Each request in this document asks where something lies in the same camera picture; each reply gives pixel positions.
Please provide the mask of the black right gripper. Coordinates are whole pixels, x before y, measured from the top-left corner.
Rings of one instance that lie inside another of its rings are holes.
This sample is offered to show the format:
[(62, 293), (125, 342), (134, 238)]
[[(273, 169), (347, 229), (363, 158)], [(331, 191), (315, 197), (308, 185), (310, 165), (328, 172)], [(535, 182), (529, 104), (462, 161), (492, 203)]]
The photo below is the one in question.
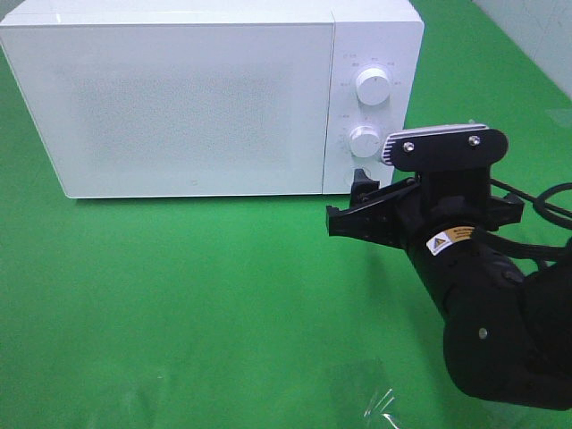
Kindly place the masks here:
[(327, 231), (331, 236), (408, 250), (450, 227), (497, 231), (519, 223), (524, 201), (513, 193), (495, 197), (491, 185), (488, 167), (418, 172), (386, 187), (356, 169), (349, 207), (326, 207)]

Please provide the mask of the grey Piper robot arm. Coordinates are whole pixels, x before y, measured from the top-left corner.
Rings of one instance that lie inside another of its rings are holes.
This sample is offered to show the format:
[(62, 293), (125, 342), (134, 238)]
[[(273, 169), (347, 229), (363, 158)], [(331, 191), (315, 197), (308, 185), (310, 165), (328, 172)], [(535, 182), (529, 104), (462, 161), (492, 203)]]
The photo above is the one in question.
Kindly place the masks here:
[(442, 349), (455, 386), (482, 400), (571, 407), (571, 248), (500, 237), (526, 203), (569, 228), (550, 203), (510, 185), (495, 197), (489, 171), (417, 172), (381, 186), (356, 170), (349, 207), (326, 209), (327, 230), (403, 250), (444, 322)]

